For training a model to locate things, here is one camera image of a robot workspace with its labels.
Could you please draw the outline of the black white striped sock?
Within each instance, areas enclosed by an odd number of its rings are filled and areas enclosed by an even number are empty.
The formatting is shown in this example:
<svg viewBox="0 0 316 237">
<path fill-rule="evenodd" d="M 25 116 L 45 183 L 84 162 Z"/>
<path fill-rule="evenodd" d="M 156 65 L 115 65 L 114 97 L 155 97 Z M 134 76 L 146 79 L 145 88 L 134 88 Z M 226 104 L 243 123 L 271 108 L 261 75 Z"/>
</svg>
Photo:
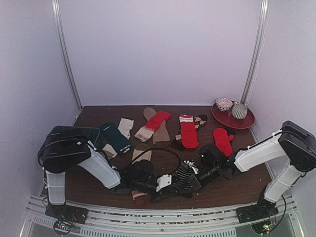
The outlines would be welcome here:
<svg viewBox="0 0 316 237">
<path fill-rule="evenodd" d="M 183 173 L 187 170 L 192 170 L 192 169 L 188 165 L 186 165 L 184 161 L 182 161 L 180 166 L 175 171 L 175 175 L 172 177 L 172 184 L 182 185 L 184 181 Z"/>
</svg>

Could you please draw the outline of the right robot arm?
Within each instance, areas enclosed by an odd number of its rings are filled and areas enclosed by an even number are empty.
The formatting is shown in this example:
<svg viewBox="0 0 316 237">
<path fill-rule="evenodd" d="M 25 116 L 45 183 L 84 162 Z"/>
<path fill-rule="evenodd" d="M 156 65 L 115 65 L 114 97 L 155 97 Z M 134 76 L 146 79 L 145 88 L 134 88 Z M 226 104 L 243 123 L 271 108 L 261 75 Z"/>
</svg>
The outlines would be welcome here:
<svg viewBox="0 0 316 237">
<path fill-rule="evenodd" d="M 204 162 L 203 169 L 188 160 L 184 162 L 193 173 L 193 181 L 189 182 L 193 188 L 203 187 L 218 176 L 231 178 L 234 174 L 282 159 L 283 166 L 279 167 L 278 174 L 262 189 L 257 203 L 248 208 L 256 217 L 263 218 L 302 176 L 315 169 L 316 137 L 287 120 L 268 138 L 237 152 L 226 155 L 217 145 L 208 144 L 199 156 Z"/>
</svg>

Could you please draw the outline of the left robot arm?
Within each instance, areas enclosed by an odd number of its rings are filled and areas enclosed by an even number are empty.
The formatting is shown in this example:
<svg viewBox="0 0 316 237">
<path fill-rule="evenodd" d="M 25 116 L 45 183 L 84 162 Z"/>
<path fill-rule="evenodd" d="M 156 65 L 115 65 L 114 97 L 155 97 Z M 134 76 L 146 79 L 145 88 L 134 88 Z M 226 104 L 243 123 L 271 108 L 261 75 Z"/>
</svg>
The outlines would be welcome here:
<svg viewBox="0 0 316 237">
<path fill-rule="evenodd" d="M 194 193 L 194 165 L 189 161 L 178 160 L 177 167 L 169 174 L 158 178 L 150 162 L 156 148 L 139 144 L 134 157 L 124 168 L 111 165 L 107 154 L 99 149 L 97 132 L 93 137 L 91 129 L 57 126 L 47 135 L 37 154 L 38 163 L 44 170 L 44 181 L 48 189 L 46 214 L 61 220 L 70 218 L 82 223 L 87 209 L 69 206 L 65 199 L 65 175 L 68 169 L 80 166 L 105 188 L 116 194 L 135 192 L 149 197 L 152 202 L 169 197 L 191 198 Z"/>
</svg>

